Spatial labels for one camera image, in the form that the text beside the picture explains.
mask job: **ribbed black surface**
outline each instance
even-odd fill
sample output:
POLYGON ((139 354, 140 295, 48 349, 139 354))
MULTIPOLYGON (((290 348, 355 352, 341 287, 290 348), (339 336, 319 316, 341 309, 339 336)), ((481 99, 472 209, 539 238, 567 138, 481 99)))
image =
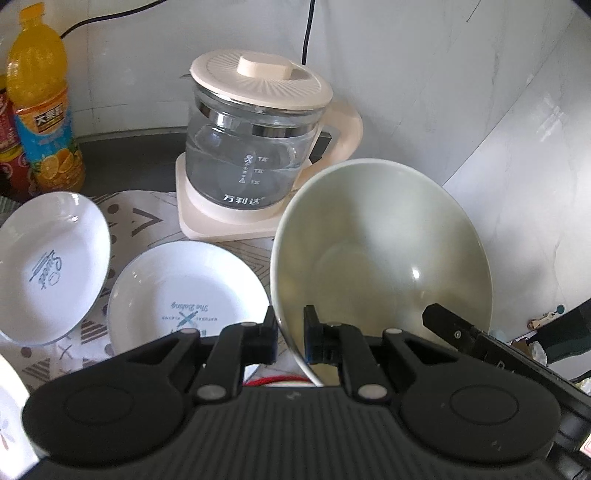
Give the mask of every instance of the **ribbed black surface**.
POLYGON ((408 439, 388 410, 355 403, 340 388, 245 388, 236 401, 197 410, 178 437, 143 460, 101 471, 44 461, 26 478, 557 480, 558 476, 542 462, 499 470, 440 459, 408 439))

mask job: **crossed utensils logo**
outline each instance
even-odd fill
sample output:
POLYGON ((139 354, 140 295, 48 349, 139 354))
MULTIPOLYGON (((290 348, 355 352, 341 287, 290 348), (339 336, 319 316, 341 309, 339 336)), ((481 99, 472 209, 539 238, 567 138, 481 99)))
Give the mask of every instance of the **crossed utensils logo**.
POLYGON ((183 317, 183 319, 178 323, 177 328, 181 328, 186 323, 188 323, 192 327, 197 328, 197 323, 195 323, 195 320, 193 320, 193 318, 196 314, 198 314, 198 312, 199 311, 196 310, 195 312, 190 313, 189 315, 185 315, 182 311, 180 311, 179 314, 181 317, 183 317))

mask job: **metal band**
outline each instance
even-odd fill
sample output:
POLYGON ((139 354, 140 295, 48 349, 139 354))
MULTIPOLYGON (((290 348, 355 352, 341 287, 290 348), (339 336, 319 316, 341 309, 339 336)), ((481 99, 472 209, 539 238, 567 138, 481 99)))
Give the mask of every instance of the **metal band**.
POLYGON ((250 129, 250 133, 255 137, 267 138, 291 138, 305 135, 314 130, 316 124, 300 125, 298 127, 270 127, 269 125, 257 125, 244 120, 239 120, 235 116, 230 116, 226 113, 221 113, 212 108, 209 108, 205 103, 199 102, 199 111, 214 125, 218 127, 227 128, 229 130, 236 130, 238 126, 246 125, 250 129))

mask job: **kettle handle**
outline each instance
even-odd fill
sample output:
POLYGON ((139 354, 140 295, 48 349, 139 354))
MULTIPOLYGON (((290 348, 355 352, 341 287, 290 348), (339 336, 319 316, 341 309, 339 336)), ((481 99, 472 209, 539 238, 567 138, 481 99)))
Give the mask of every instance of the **kettle handle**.
POLYGON ((357 110, 347 102, 339 100, 330 102, 320 119, 319 135, 323 125, 330 125, 339 130, 339 139, 332 146, 332 149, 323 155, 319 161, 302 168, 292 190, 301 188, 305 182, 320 172, 320 170, 347 160, 361 143, 363 122, 357 110))

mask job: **orange bottle cap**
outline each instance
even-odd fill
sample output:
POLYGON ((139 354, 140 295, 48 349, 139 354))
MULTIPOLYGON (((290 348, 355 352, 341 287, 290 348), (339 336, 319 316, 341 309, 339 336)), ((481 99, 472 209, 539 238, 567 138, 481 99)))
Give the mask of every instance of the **orange bottle cap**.
POLYGON ((20 23, 28 22, 35 18, 41 17, 45 13, 45 4, 39 2, 38 4, 31 5, 30 7, 23 8, 20 14, 20 23))

